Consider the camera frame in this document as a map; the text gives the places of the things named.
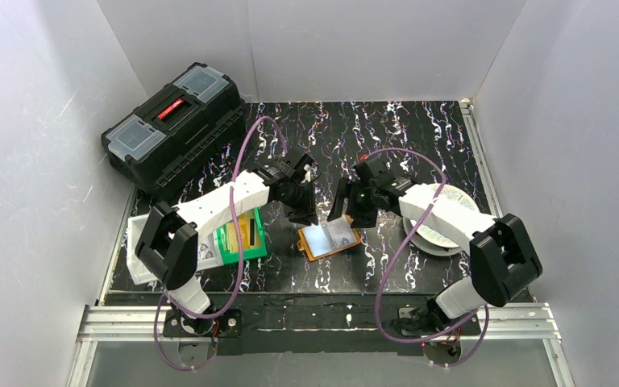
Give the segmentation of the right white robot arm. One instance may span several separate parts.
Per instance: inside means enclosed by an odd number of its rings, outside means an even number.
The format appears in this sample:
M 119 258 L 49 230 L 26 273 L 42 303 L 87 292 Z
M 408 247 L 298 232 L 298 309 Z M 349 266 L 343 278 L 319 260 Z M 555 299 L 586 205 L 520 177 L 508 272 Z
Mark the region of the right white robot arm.
M 357 178 L 339 180 L 328 215 L 346 214 L 356 228 L 371 228 L 380 210 L 414 220 L 458 245 L 469 257 L 468 277 L 426 303 L 425 318 L 448 323 L 486 304 L 502 307 L 543 273 L 524 223 L 470 210 L 436 192 L 421 179 L 393 172 L 379 156 L 354 167 Z

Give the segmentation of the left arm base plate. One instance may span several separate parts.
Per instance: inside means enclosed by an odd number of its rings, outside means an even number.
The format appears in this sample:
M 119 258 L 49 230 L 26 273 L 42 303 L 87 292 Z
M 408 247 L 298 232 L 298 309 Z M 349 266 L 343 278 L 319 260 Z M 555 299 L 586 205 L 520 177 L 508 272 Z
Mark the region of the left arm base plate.
M 216 319 L 195 319 L 170 309 L 162 323 L 162 336 L 166 338 L 235 338 L 240 337 L 242 311 L 230 309 Z

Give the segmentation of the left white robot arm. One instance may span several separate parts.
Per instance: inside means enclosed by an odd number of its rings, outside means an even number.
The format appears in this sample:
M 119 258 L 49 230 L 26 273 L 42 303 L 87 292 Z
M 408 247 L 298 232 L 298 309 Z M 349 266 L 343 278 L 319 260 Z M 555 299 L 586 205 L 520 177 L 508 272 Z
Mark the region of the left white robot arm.
M 156 203 L 139 231 L 129 231 L 135 241 L 129 256 L 162 284 L 164 295 L 185 316 L 215 319 L 223 315 L 238 295 L 235 285 L 230 299 L 210 313 L 210 299 L 195 277 L 198 247 L 202 240 L 249 210 L 279 202 L 291 223 L 311 226 L 318 221 L 314 183 L 307 177 L 314 159 L 304 152 L 264 160 L 253 168 L 234 171 L 231 182 L 189 202 L 171 206 Z

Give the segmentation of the orange leather card holder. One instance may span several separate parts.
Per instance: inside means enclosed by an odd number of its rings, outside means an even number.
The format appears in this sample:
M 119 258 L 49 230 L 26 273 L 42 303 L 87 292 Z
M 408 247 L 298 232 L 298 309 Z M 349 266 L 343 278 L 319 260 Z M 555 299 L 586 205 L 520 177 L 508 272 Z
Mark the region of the orange leather card holder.
M 352 219 L 344 215 L 326 223 L 303 227 L 298 231 L 297 248 L 310 262 L 353 248 L 361 244 L 362 239 L 351 223 Z

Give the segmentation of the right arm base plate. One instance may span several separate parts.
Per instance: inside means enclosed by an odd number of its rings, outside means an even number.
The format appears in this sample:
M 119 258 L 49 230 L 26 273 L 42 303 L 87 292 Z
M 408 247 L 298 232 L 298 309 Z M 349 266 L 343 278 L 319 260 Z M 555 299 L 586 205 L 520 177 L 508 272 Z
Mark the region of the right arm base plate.
M 419 307 L 403 307 L 397 311 L 397 317 L 393 320 L 393 326 L 403 336 L 428 336 L 439 331 L 447 329 L 459 320 L 443 321 L 437 315 L 430 317 L 425 306 Z M 481 333 L 482 324 L 478 322 L 476 315 L 473 315 L 470 320 L 466 321 L 460 327 L 457 327 L 448 335 L 453 338 L 457 335 L 479 335 Z

